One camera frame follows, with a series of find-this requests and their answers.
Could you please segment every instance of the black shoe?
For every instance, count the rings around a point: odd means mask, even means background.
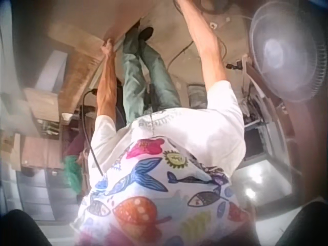
[[[147,27],[139,33],[138,39],[144,40],[146,42],[148,39],[150,39],[150,37],[153,35],[153,33],[154,33],[154,28]]]

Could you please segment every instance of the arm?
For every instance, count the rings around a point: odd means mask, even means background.
[[[116,75],[115,75],[115,53],[110,40],[102,46],[105,55],[104,70],[100,78],[97,92],[97,116],[107,115],[115,122],[116,105]]]
[[[191,0],[177,1],[198,50],[206,90],[209,91],[216,82],[227,79],[218,39]]]

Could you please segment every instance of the electric fan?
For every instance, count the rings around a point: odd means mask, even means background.
[[[278,97],[300,102],[317,94],[326,78],[325,35],[313,18],[286,2],[255,13],[250,43],[257,70]]]

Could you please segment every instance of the jeans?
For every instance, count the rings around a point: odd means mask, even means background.
[[[144,40],[138,40],[138,29],[132,28],[126,34],[123,43],[125,75],[123,105],[128,124],[145,114],[146,81],[142,74],[140,58],[149,70],[151,86],[154,88],[158,103],[158,111],[181,107],[179,95],[166,70],[163,59]]]

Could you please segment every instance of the green object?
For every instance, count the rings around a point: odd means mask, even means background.
[[[123,43],[125,76],[123,105],[128,124],[145,114],[143,101],[146,93],[146,81],[142,74],[140,58],[149,70],[151,84],[154,86],[159,103],[158,110],[181,107],[178,92],[166,70],[163,59],[144,40],[138,40],[138,29],[132,28],[126,34]]]
[[[64,159],[64,173],[69,186],[79,194],[82,190],[82,168],[77,164],[76,155],[66,156]]]

